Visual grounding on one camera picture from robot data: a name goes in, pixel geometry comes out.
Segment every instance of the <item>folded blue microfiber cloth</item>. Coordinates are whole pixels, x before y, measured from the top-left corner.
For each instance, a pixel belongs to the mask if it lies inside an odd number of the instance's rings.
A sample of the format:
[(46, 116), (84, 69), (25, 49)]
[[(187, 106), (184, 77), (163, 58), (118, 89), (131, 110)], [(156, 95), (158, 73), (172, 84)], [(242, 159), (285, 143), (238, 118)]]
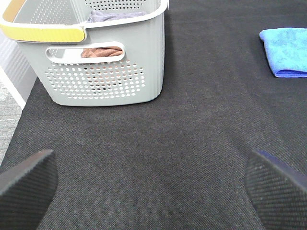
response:
[(279, 78), (307, 77), (307, 29), (279, 28), (259, 34), (272, 72)]

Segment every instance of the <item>basket handle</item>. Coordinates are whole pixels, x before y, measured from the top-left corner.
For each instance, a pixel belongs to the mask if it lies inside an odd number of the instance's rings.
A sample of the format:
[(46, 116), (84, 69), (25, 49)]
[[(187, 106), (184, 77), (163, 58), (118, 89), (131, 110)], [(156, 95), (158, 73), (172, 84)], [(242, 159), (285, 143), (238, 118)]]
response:
[(81, 42), (86, 32), (77, 25), (14, 23), (26, 0), (5, 1), (0, 7), (0, 28), (10, 39), (28, 42)]
[[(86, 48), (101, 48), (101, 47), (110, 47), (117, 46), (121, 48), (123, 53), (119, 56), (113, 57), (87, 57), (82, 58), (81, 53), (83, 49)], [(52, 51), (60, 51), (60, 57), (57, 57), (52, 54)], [(125, 46), (120, 42), (104, 42), (104, 43), (94, 43), (90, 45), (68, 45), (68, 46), (49, 46), (46, 49), (47, 58), (58, 64), (88, 64), (88, 63), (101, 63), (101, 62), (112, 62), (112, 61), (120, 61), (124, 58)]]

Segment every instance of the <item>brown towel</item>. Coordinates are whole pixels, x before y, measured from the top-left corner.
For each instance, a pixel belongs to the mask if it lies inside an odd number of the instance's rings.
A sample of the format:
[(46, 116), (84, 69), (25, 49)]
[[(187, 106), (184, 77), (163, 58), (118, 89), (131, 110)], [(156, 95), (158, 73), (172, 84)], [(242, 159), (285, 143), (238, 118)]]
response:
[(117, 46), (103, 48), (87, 48), (81, 53), (82, 58), (113, 57), (123, 54), (121, 48)]

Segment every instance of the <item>towel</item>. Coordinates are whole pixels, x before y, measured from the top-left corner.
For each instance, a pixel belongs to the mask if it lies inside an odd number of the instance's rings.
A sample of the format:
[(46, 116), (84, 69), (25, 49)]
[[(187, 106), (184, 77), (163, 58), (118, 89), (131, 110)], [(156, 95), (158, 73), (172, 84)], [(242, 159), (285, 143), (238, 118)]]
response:
[(90, 17), (88, 19), (88, 23), (98, 23), (98, 22), (105, 22), (105, 21), (112, 21), (118, 19), (125, 19), (125, 18), (135, 18), (144, 16), (147, 13), (144, 11), (141, 12), (132, 12), (132, 13), (102, 13), (101, 11), (91, 11)]
[(259, 35), (276, 77), (307, 77), (307, 29), (269, 29)]
[[(147, 13), (142, 12), (132, 12), (132, 13), (102, 13), (100, 11), (91, 11), (88, 23), (97, 23), (111, 20), (118, 20), (124, 18), (134, 18), (139, 16), (144, 16)], [(82, 58), (98, 58), (98, 57), (113, 57), (119, 56), (123, 53), (121, 48), (117, 46), (112, 47), (102, 47), (102, 48), (86, 48), (81, 53)]]

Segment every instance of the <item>laundry basket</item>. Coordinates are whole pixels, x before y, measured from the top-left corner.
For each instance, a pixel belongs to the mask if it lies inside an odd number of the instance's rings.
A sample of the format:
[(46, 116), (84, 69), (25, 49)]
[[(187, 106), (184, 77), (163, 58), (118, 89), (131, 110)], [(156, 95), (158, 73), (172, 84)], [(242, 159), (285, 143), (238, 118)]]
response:
[[(133, 104), (162, 90), (167, 7), (168, 0), (12, 0), (1, 12), (0, 27), (18, 42), (54, 102)], [(147, 14), (86, 23), (92, 10)], [(118, 46), (123, 54), (80, 56), (84, 48), (107, 46)]]

